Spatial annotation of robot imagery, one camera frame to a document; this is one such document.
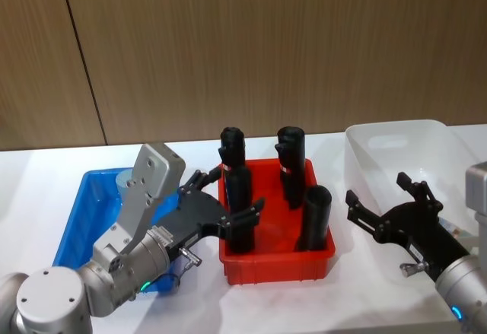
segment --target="black plastic part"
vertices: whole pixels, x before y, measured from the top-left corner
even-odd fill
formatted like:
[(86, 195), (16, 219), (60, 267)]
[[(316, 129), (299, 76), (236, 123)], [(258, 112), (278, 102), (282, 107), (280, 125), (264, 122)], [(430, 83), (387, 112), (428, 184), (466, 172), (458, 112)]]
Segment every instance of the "black plastic part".
[(186, 184), (178, 189), (178, 206), (162, 217), (156, 224), (172, 237), (166, 246), (173, 262), (180, 255), (180, 248), (189, 248), (203, 237), (213, 236), (231, 240), (234, 230), (258, 225), (264, 200), (260, 199), (249, 208), (229, 215), (223, 205), (201, 188), (221, 177), (220, 168), (209, 174), (197, 170)]
[(378, 243), (400, 245), (416, 262), (426, 262), (426, 273), (436, 281), (451, 263), (469, 252), (440, 225), (438, 212), (443, 205), (434, 198), (425, 181), (413, 183), (401, 172), (397, 176), (397, 184), (415, 201), (403, 203), (377, 216), (349, 190), (345, 199), (349, 206), (348, 219), (371, 234)]
[[(244, 165), (224, 172), (230, 215), (249, 208), (252, 204), (252, 174)], [(255, 247), (252, 227), (235, 228), (230, 239), (230, 249), (234, 253), (247, 253)]]
[(307, 189), (304, 195), (301, 234), (297, 244), (298, 250), (325, 249), (331, 205), (332, 195), (328, 189), (323, 186), (312, 186)]
[(221, 162), (231, 168), (245, 165), (244, 133), (237, 127), (225, 127), (220, 134), (221, 147), (218, 153)]
[(299, 127), (286, 126), (277, 133), (275, 146), (281, 164), (281, 182), (284, 197), (289, 208), (294, 209), (303, 203), (306, 189), (304, 174), (304, 131)]

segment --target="white plastic bin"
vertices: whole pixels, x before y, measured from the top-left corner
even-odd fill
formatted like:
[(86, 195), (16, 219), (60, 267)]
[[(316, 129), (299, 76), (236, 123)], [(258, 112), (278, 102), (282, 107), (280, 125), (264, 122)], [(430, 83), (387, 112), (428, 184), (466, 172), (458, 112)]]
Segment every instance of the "white plastic bin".
[(441, 122), (415, 120), (349, 127), (345, 140), (345, 186), (365, 207), (382, 215), (412, 201), (396, 184), (405, 172), (425, 180), (441, 201), (442, 218), (478, 236), (474, 212), (465, 206), (465, 171), (479, 161)]

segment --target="brown wall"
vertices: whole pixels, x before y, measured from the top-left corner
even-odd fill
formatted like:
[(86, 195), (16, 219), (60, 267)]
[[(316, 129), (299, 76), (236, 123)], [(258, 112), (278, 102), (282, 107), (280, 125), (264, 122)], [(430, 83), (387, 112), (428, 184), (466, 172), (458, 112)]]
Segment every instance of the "brown wall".
[(65, 0), (0, 0), (0, 150), (99, 144)]
[[(109, 144), (216, 138), (226, 125), (272, 135), (286, 124), (329, 132), (393, 119), (487, 122), (487, 0), (69, 4)], [(59, 12), (62, 21), (47, 12), (39, 22), (68, 26)], [(74, 51), (73, 41), (65, 38)], [(89, 103), (74, 58), (52, 89), (69, 81)], [(100, 142), (93, 128), (75, 141)]]

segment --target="white table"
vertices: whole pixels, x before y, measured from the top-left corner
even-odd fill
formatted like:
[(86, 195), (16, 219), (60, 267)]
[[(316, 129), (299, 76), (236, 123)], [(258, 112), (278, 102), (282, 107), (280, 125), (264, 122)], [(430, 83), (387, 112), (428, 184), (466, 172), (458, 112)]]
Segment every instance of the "white table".
[[(487, 125), (455, 126), (480, 159), (487, 160)], [(247, 158), (275, 157), (275, 138), (248, 138)], [(219, 163), (219, 142), (170, 143), (186, 161), (185, 180), (195, 169)], [(307, 135), (306, 155), (318, 183), (333, 194), (330, 227), (336, 257), (328, 276), (316, 282), (229, 286), (218, 260), (218, 241), (193, 249), (203, 264), (191, 269), (176, 294), (140, 294), (110, 317), (93, 319), (101, 333), (264, 332), (459, 332), (447, 305), (424, 274), (404, 279), (381, 267), (411, 259), (391, 244), (379, 245), (346, 220), (343, 183), (344, 134)], [(88, 170), (131, 167), (140, 145), (0, 153), (0, 276), (50, 266)], [(216, 186), (207, 189), (216, 196)]]

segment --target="blue indicator light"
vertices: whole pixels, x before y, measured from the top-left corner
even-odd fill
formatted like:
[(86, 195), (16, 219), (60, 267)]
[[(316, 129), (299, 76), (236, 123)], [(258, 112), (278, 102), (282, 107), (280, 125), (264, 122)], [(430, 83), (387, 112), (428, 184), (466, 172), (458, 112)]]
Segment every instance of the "blue indicator light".
[(454, 313), (454, 315), (457, 317), (458, 320), (462, 320), (463, 315), (460, 309), (456, 306), (451, 307), (451, 312)]

